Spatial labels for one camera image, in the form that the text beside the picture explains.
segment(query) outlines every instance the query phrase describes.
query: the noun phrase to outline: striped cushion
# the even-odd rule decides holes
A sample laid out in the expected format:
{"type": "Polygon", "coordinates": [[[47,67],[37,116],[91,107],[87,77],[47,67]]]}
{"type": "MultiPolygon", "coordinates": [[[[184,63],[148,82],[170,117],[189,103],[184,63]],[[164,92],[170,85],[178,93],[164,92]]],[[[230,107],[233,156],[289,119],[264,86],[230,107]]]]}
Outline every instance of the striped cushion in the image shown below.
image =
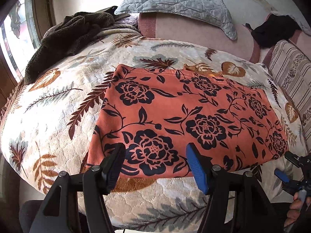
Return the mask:
{"type": "Polygon", "coordinates": [[[311,62],[294,45],[279,41],[272,54],[269,71],[298,109],[307,146],[311,149],[311,62]]]}

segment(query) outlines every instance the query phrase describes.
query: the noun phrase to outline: finger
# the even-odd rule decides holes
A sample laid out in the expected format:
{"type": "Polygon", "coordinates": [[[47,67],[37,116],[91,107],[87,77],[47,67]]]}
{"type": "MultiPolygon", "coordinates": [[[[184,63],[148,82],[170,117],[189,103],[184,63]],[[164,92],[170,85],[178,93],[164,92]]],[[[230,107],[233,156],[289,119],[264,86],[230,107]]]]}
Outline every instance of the finger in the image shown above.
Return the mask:
{"type": "Polygon", "coordinates": [[[311,197],[307,197],[307,201],[306,201],[306,203],[307,203],[307,205],[308,205],[308,207],[310,206],[310,204],[311,204],[311,197]]]}
{"type": "Polygon", "coordinates": [[[288,225],[294,223],[295,221],[296,221],[295,219],[287,218],[287,219],[285,220],[284,227],[286,227],[286,226],[288,226],[288,225]]]}
{"type": "Polygon", "coordinates": [[[300,209],[302,207],[303,202],[299,199],[294,200],[290,205],[290,209],[300,209]]]}
{"type": "Polygon", "coordinates": [[[298,192],[295,193],[293,199],[294,199],[294,201],[298,199],[298,192]]]}
{"type": "Polygon", "coordinates": [[[291,219],[297,219],[300,215],[300,212],[299,210],[297,209],[290,209],[288,212],[287,212],[287,218],[291,218],[291,219]]]}

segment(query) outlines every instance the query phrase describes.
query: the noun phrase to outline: metal bolt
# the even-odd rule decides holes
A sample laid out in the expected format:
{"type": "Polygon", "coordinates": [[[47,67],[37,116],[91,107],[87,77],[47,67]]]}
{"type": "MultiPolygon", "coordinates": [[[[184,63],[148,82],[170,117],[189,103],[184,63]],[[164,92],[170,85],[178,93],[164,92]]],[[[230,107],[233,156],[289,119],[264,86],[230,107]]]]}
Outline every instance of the metal bolt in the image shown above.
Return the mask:
{"type": "Polygon", "coordinates": [[[250,171],[246,171],[246,172],[245,172],[245,175],[246,175],[246,177],[251,178],[253,174],[252,174],[252,172],[250,172],[250,171]]]}
{"type": "Polygon", "coordinates": [[[215,171],[215,172],[218,172],[221,170],[221,167],[219,165],[213,165],[212,166],[212,169],[215,171]]]}
{"type": "Polygon", "coordinates": [[[66,171],[61,171],[61,172],[59,173],[59,177],[61,177],[61,178],[65,177],[66,175],[67,175],[67,172],[66,172],[66,171]]]}
{"type": "Polygon", "coordinates": [[[92,171],[97,172],[100,170],[100,166],[92,166],[92,171]]]}

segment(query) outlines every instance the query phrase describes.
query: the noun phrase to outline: bedspread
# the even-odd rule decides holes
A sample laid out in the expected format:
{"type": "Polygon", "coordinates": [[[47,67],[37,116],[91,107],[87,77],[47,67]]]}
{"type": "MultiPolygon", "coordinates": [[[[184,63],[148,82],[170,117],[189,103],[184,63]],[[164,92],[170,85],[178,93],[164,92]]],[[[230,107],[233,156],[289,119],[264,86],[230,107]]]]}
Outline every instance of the bedspread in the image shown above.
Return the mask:
{"type": "MultiPolygon", "coordinates": [[[[85,170],[105,90],[119,64],[162,69],[185,67],[260,88],[285,131],[289,150],[300,156],[307,154],[298,113],[262,64],[190,43],[145,38],[133,29],[108,29],[78,55],[55,64],[36,83],[21,87],[2,119],[2,153],[34,188],[46,194],[58,172],[65,170],[72,175],[85,170]]],[[[295,179],[302,177],[301,171],[284,157],[252,166],[251,171],[269,199],[281,192],[281,181],[273,174],[275,168],[295,179]]],[[[232,218],[233,197],[231,194],[227,221],[232,218]]],[[[115,226],[177,232],[197,230],[208,196],[197,189],[193,177],[119,178],[115,190],[104,199],[115,226]]],[[[78,203],[84,211],[81,193],[78,203]]]]}

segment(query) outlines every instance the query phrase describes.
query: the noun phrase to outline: orange floral fabric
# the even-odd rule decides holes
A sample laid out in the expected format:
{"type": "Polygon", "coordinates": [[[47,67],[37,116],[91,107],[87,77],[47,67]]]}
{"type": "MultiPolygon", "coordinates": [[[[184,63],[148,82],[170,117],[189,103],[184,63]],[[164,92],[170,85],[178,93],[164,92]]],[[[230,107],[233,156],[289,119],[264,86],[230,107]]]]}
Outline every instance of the orange floral fabric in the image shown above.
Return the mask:
{"type": "Polygon", "coordinates": [[[88,153],[99,164],[124,143],[122,177],[192,176],[186,145],[228,171],[281,157],[287,138],[265,92],[191,71],[131,68],[114,72],[88,153]]]}

